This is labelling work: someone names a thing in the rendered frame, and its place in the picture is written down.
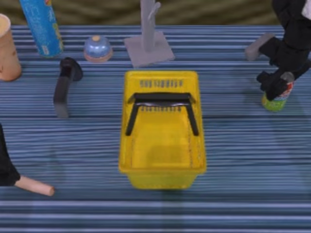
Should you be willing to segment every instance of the cup rim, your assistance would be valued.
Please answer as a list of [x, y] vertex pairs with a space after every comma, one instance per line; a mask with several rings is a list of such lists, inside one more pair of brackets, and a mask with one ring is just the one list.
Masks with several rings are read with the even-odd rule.
[[7, 32], [11, 29], [11, 20], [9, 19], [9, 17], [0, 13], [0, 18], [1, 17], [6, 19], [6, 21], [8, 22], [8, 27], [7, 27], [7, 29], [3, 33], [0, 33], [0, 37], [2, 37], [5, 34], [7, 34]]

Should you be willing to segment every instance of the blue bell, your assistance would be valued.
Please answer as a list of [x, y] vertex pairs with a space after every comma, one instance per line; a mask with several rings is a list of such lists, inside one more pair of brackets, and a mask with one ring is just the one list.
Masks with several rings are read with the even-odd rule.
[[90, 62], [100, 63], [108, 61], [113, 55], [113, 50], [108, 39], [95, 35], [88, 38], [84, 45], [84, 57]]

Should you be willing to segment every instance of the brown background wall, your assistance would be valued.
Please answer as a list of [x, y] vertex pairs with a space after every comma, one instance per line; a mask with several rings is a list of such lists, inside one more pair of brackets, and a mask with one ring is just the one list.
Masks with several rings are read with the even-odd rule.
[[[159, 0], [157, 24], [278, 24], [271, 0]], [[59, 24], [139, 24], [139, 0], [52, 0]], [[0, 13], [25, 24], [18, 0], [0, 0]]]

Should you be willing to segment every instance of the blue striped table surface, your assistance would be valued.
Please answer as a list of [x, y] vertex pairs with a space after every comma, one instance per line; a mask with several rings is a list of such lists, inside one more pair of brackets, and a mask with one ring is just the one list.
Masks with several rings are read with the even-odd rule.
[[[182, 192], [140, 191], [118, 171], [123, 40], [138, 26], [62, 26], [64, 53], [41, 58], [30, 31], [13, 26], [23, 75], [0, 83], [0, 123], [11, 159], [25, 176], [54, 185], [52, 198], [0, 188], [0, 232], [309, 233], [311, 232], [311, 82], [302, 76], [283, 111], [260, 104], [256, 76], [275, 70], [248, 62], [244, 49], [267, 26], [163, 26], [174, 61], [143, 70], [199, 74], [208, 171]], [[84, 41], [106, 36], [114, 56], [83, 58]], [[57, 119], [59, 61], [73, 57], [84, 77], [69, 90], [69, 119]]]

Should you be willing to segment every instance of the beige cylinder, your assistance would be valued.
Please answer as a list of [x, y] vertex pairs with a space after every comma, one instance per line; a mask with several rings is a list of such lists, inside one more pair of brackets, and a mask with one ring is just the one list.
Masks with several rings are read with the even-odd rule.
[[10, 19], [0, 14], [0, 80], [13, 81], [21, 75]]
[[33, 193], [38, 193], [50, 197], [55, 193], [54, 187], [25, 176], [20, 176], [20, 180], [15, 183], [15, 186]]

